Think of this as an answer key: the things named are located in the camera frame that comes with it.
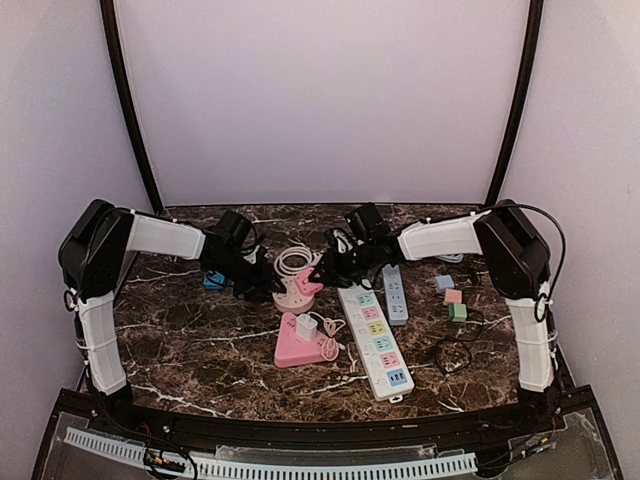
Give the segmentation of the blue cube adapter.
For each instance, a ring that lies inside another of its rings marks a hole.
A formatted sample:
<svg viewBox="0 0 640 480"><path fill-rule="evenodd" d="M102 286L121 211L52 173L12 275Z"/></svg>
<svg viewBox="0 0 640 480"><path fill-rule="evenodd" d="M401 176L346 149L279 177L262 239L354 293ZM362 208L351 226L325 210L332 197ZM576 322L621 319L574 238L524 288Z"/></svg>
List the blue cube adapter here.
<svg viewBox="0 0 640 480"><path fill-rule="evenodd" d="M228 280L218 271L207 271L204 274L203 285L208 291L221 291L226 288Z"/></svg>

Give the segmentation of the pink cube adapter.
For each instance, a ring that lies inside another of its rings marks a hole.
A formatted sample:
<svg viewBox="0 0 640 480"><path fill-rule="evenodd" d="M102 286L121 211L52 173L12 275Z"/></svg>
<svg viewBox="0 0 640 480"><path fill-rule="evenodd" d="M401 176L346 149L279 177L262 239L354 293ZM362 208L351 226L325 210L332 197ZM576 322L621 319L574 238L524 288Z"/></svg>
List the pink cube adapter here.
<svg viewBox="0 0 640 480"><path fill-rule="evenodd" d="M313 297L324 289L324 285L312 279L313 268L299 272L294 277L295 292L303 297Z"/></svg>

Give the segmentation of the blue power strip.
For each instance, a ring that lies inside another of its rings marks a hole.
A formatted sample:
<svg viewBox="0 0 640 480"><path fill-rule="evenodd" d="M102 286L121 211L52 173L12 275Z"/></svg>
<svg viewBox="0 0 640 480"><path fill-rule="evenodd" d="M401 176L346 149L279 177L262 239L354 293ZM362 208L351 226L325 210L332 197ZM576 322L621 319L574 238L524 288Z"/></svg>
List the blue power strip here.
<svg viewBox="0 0 640 480"><path fill-rule="evenodd" d="M404 326L409 321L409 309L400 267L385 265L382 269L382 276L389 325Z"/></svg>

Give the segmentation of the round beige power strip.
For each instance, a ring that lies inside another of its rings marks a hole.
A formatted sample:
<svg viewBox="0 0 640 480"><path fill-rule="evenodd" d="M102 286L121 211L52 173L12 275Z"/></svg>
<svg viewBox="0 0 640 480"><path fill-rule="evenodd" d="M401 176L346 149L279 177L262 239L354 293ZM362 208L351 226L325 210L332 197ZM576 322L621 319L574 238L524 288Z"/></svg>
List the round beige power strip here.
<svg viewBox="0 0 640 480"><path fill-rule="evenodd" d="M276 308L282 313L299 315L310 311L315 303L315 296L303 297L295 292L294 277L288 276L281 279L286 291L274 293L273 300Z"/></svg>

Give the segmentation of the white charger plug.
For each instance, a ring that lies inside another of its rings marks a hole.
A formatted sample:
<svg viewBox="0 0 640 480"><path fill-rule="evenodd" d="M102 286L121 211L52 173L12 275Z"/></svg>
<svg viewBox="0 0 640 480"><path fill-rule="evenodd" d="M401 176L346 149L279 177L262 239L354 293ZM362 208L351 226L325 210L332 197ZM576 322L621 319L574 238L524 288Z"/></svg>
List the white charger plug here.
<svg viewBox="0 0 640 480"><path fill-rule="evenodd" d="M296 335L306 342L311 342L317 334L317 321L304 313L296 318Z"/></svg>

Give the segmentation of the blue charger plug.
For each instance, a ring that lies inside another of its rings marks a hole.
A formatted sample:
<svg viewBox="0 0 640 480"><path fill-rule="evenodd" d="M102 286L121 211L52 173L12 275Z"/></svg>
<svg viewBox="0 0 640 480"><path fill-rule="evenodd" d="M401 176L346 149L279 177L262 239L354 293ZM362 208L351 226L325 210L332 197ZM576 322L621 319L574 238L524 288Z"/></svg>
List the blue charger plug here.
<svg viewBox="0 0 640 480"><path fill-rule="evenodd" d="M443 293L446 290L454 289L455 283L450 275L438 275L435 277L436 292Z"/></svg>

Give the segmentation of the pink charger plug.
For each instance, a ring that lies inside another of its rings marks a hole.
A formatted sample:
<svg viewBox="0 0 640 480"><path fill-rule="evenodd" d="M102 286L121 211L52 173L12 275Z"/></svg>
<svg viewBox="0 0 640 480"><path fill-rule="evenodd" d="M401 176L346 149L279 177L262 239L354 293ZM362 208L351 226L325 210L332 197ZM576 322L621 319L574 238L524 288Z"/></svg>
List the pink charger plug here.
<svg viewBox="0 0 640 480"><path fill-rule="evenodd" d="M463 292L457 289L446 289L444 291L443 304L462 304L463 303Z"/></svg>

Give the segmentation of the pink triangular power strip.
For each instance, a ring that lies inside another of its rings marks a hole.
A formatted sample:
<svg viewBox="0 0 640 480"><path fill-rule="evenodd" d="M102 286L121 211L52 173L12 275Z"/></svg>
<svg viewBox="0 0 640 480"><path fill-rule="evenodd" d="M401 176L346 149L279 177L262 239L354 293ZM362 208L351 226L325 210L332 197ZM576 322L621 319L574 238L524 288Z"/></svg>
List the pink triangular power strip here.
<svg viewBox="0 0 640 480"><path fill-rule="evenodd" d="M296 318L299 315L284 313L281 317L274 353L274 363L279 368L291 368L331 362L337 359L340 347L336 340L319 330L319 320L324 318L316 312L308 312L318 323L313 341L306 342L296 335Z"/></svg>

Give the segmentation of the white long power strip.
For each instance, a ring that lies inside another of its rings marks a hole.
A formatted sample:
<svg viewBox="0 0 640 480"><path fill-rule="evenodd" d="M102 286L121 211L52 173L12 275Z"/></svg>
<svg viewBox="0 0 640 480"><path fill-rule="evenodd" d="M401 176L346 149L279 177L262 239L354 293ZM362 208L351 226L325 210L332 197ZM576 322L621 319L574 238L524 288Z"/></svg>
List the white long power strip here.
<svg viewBox="0 0 640 480"><path fill-rule="evenodd" d="M374 398L401 402L414 381L375 292L360 285L337 292Z"/></svg>

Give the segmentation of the green charger plug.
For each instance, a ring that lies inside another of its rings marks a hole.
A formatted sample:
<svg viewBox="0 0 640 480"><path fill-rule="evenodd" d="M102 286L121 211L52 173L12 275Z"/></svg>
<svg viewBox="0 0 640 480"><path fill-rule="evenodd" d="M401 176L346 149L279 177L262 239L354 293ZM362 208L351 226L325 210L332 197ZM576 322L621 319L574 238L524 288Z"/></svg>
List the green charger plug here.
<svg viewBox="0 0 640 480"><path fill-rule="evenodd" d="M450 303L448 305L448 320L452 323L464 323L467 320L468 311L465 304Z"/></svg>

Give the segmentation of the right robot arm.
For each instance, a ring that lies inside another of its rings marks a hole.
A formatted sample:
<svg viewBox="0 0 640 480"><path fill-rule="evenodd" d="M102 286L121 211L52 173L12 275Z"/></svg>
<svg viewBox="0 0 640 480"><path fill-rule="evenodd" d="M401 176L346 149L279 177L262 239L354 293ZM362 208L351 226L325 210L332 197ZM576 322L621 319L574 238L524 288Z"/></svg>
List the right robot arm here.
<svg viewBox="0 0 640 480"><path fill-rule="evenodd" d="M310 279L331 287L362 283L373 269L444 255L481 255L514 323L519 386L542 393L554 381L553 322L549 306L557 281L548 243L527 217L531 206L511 200L434 222L392 229L372 203L348 213L344 240L326 231L329 244Z"/></svg>

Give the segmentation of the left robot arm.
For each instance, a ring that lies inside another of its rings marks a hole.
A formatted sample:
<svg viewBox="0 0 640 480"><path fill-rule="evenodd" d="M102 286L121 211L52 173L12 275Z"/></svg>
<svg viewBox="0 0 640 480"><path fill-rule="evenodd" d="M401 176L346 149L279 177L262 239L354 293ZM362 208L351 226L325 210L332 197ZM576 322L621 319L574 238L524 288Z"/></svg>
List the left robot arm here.
<svg viewBox="0 0 640 480"><path fill-rule="evenodd" d="M58 262L66 290L65 307L74 313L78 345L93 386L106 396L127 385L115 332L114 300L125 257L130 252L196 261L203 271L222 274L233 294L267 302L285 287L260 248L261 236L246 245L254 225L227 210L209 229L119 208L96 199L62 242Z"/></svg>

